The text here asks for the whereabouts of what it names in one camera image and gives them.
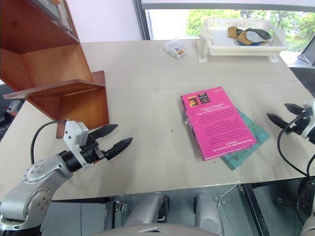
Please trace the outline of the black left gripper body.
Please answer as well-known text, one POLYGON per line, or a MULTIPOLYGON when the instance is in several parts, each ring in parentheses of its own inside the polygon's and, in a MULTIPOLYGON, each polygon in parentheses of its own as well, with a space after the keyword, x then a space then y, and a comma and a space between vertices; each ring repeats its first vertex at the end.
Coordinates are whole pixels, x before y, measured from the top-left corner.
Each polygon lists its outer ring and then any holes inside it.
POLYGON ((80 154, 88 164, 95 164, 106 157, 106 152, 101 150, 98 145, 95 138, 88 136, 86 144, 80 146, 80 154))

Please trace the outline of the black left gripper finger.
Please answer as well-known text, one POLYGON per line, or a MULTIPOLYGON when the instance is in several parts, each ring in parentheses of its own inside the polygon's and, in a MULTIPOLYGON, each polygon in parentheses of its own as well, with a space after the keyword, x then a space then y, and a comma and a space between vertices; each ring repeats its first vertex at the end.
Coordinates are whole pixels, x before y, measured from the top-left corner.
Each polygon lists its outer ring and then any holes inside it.
POLYGON ((127 138, 119 141, 118 143, 114 144, 111 149, 105 152, 105 158, 107 160, 113 159, 115 156, 123 152, 132 142, 133 138, 127 138))
POLYGON ((88 134, 88 145, 98 146, 97 139, 103 138, 113 132, 119 125, 108 124, 88 134))

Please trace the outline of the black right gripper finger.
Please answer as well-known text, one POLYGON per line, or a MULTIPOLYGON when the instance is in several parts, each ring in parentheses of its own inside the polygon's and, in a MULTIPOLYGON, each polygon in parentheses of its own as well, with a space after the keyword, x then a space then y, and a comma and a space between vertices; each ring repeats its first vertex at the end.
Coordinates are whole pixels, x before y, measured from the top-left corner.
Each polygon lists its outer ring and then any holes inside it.
POLYGON ((293 103, 284 103, 284 106, 293 114, 301 114, 304 111, 304 108, 293 103))
POLYGON ((279 128, 283 129, 287 126, 287 122, 284 121, 280 116, 273 113, 266 113, 266 115, 268 119, 279 128))

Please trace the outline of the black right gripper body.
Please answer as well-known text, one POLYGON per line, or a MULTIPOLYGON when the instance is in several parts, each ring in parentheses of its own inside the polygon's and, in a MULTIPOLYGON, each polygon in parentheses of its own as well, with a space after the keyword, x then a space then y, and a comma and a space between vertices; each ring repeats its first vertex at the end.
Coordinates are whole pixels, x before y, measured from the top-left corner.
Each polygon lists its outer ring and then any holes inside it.
POLYGON ((300 113, 294 120, 288 123, 285 133, 286 134, 295 133, 297 135, 302 135, 307 125, 308 117, 304 112, 300 113))

